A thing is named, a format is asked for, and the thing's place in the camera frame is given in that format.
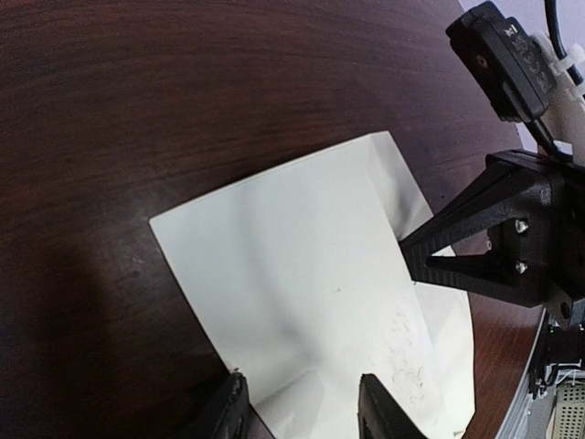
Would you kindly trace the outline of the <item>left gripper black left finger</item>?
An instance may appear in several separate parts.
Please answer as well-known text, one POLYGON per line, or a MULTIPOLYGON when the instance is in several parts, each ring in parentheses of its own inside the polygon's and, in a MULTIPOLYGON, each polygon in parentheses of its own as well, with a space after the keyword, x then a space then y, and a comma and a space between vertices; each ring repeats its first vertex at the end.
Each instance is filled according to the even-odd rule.
POLYGON ((176 438, 245 439, 250 427, 250 397, 246 378, 231 373, 197 418, 176 438))

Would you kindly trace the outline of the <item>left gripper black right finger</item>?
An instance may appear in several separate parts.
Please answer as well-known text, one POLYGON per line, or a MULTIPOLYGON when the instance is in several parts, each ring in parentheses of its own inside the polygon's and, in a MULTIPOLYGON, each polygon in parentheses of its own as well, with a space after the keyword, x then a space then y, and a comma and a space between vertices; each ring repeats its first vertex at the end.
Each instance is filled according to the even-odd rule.
POLYGON ((426 438, 374 374, 360 379, 357 416, 360 439, 426 438))

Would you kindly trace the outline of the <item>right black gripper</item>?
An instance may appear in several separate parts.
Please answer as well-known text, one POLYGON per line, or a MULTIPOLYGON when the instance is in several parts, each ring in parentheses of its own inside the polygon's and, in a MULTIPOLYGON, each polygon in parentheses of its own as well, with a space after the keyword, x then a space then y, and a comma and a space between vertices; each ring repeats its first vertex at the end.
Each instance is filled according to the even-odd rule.
POLYGON ((584 321, 584 168, 493 153, 446 207, 399 240, 413 281, 584 321))

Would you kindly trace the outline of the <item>cream paper envelope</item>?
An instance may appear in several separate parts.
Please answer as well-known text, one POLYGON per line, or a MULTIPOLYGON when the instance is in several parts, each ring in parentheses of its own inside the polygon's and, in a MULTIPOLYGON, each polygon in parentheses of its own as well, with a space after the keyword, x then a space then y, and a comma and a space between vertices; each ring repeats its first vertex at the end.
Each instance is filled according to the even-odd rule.
POLYGON ((278 438, 355 438, 376 375, 430 438, 475 412, 464 291, 412 281, 399 240, 431 209, 394 139, 368 134, 151 219, 214 349, 278 438))

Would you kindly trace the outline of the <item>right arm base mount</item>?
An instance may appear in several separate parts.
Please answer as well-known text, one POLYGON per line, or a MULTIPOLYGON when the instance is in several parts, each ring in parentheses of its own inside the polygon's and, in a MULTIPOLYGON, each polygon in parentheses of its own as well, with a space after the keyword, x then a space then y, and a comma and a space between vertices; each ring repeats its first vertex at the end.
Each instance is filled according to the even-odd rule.
POLYGON ((528 363, 528 393, 535 400, 557 386, 561 374, 584 371, 584 327, 562 329, 548 314, 528 363))

